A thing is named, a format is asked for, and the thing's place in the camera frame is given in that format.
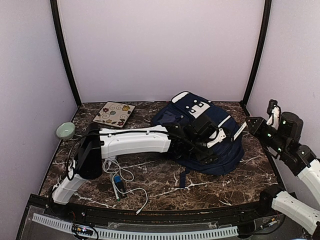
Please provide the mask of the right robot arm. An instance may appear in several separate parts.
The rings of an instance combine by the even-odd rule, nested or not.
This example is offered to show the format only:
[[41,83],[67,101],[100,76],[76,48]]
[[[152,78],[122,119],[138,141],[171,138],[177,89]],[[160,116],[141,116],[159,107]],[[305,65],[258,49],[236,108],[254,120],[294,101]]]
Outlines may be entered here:
[[[292,112],[282,112],[278,127],[269,125],[263,117],[247,117],[249,132],[266,147],[276,152],[275,157],[302,181],[318,201],[320,199],[320,160],[314,152],[299,140],[303,120]],[[303,227],[314,240],[320,238],[320,212],[290,195],[277,184],[260,193],[255,213],[266,217],[271,211],[278,211]]]

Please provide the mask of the navy blue student backpack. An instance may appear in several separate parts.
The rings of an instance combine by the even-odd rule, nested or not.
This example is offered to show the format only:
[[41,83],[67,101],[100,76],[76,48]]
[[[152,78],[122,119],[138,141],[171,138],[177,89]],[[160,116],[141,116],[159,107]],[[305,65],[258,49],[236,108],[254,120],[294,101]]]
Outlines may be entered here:
[[[179,187],[186,186],[187,174],[196,171],[202,174],[221,176],[232,172],[244,156],[242,133],[233,141],[240,128],[226,110],[210,100],[184,91],[174,96],[151,120],[152,126],[166,127],[175,136],[171,139],[169,156],[185,167],[179,175]],[[230,134],[221,143],[207,148],[209,137],[218,128],[227,128]],[[195,153],[210,149],[219,155],[214,164],[200,164]]]

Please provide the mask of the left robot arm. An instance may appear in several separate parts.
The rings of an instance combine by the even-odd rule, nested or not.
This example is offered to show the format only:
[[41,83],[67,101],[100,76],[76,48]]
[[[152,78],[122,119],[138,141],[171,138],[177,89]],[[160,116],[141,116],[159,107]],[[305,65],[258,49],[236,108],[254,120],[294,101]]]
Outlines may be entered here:
[[175,122],[147,128],[108,129],[95,123],[72,145],[65,161],[66,174],[52,189],[51,210],[60,218],[71,213],[72,195],[89,180],[103,173],[103,159],[137,153],[174,153],[177,158],[195,154],[200,162],[214,162],[212,147],[226,137],[222,128],[208,118],[198,118],[181,126]]

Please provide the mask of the white charger with cable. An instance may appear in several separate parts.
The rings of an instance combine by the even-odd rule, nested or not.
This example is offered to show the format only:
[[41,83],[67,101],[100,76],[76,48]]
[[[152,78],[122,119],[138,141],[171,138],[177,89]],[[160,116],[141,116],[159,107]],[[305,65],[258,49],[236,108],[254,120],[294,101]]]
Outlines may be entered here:
[[126,189],[127,196],[128,196],[128,194],[133,194],[134,192],[138,192],[138,191],[144,193],[145,201],[144,201],[143,205],[135,212],[136,215],[139,215],[141,213],[141,211],[147,205],[149,197],[148,197],[147,191],[142,187],[136,187],[133,189],[126,188],[125,183],[131,183],[135,180],[134,174],[130,170],[127,170],[125,167],[122,167],[120,165],[120,163],[118,162],[118,158],[116,156],[106,158],[102,164],[102,170],[105,173],[109,174],[109,176],[110,176],[110,174],[113,174],[113,177],[116,175],[119,175],[121,177],[122,182],[123,182],[125,189]]

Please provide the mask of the red capped white marker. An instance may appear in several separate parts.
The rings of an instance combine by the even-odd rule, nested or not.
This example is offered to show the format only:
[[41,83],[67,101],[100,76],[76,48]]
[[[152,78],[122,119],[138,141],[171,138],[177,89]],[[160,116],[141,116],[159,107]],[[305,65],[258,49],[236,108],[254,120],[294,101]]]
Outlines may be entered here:
[[232,141],[235,142],[236,139],[240,136],[240,134],[243,132],[243,130],[247,127],[247,123],[244,122],[240,128],[237,130],[237,132],[233,135]]

